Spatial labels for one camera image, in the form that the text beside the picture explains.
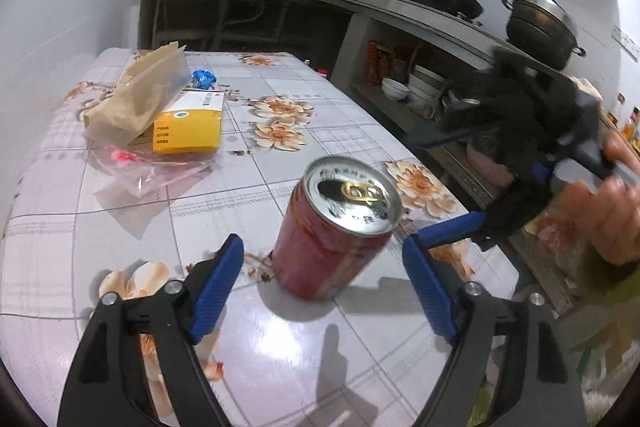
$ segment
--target pull tab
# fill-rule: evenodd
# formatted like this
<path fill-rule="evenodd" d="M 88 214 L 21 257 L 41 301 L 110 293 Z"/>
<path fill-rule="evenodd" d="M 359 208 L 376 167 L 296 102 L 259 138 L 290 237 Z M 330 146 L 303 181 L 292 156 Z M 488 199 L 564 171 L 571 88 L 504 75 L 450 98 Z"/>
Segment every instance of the pull tab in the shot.
<path fill-rule="evenodd" d="M 383 201 L 384 196 L 379 187 L 369 183 L 344 182 L 340 188 L 343 195 L 350 201 L 373 203 Z"/>

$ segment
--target can lid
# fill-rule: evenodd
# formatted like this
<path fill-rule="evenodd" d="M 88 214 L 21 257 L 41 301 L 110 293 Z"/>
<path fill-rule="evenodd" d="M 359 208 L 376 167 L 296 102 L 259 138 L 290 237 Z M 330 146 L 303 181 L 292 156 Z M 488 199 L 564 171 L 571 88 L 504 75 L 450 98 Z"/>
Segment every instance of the can lid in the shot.
<path fill-rule="evenodd" d="M 402 216 L 402 202 L 391 179 L 346 156 L 326 156 L 311 163 L 303 188 L 309 204 L 346 232 L 390 232 Z"/>

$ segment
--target screw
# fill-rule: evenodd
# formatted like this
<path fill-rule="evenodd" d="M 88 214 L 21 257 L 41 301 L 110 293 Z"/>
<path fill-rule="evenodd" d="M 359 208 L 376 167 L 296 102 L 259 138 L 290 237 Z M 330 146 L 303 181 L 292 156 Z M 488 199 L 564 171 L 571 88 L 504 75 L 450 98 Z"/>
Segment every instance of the screw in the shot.
<path fill-rule="evenodd" d="M 169 293 L 169 295 L 173 295 L 175 293 L 180 293 L 182 290 L 182 283 L 178 280 L 169 281 L 164 285 L 164 292 Z"/>
<path fill-rule="evenodd" d="M 118 300 L 118 294 L 116 292 L 109 292 L 102 296 L 100 302 L 105 306 L 111 306 L 116 300 Z"/>
<path fill-rule="evenodd" d="M 472 297 L 478 297 L 482 293 L 482 286 L 477 282 L 468 282 L 465 284 L 465 292 Z"/>
<path fill-rule="evenodd" d="M 542 295 L 540 295 L 539 293 L 532 293 L 529 296 L 529 300 L 535 306 L 542 306 L 542 304 L 545 303 L 545 298 Z"/>

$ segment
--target yellow box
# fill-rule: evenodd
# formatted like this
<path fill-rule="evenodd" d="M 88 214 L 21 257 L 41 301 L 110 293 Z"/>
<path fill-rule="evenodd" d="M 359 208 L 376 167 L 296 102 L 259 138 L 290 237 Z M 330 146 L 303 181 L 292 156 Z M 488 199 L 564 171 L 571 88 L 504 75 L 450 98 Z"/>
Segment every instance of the yellow box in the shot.
<path fill-rule="evenodd" d="M 154 122 L 154 151 L 213 152 L 220 145 L 223 91 L 185 91 Z"/>

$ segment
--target red can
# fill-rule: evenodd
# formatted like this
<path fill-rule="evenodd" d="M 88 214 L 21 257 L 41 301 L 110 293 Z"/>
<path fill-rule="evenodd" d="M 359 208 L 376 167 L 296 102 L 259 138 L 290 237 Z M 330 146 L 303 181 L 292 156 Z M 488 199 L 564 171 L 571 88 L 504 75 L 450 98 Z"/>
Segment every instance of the red can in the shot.
<path fill-rule="evenodd" d="M 386 174 L 344 156 L 314 161 L 293 190 L 273 249 L 277 281 L 298 297 L 333 297 L 385 247 L 401 216 Z"/>

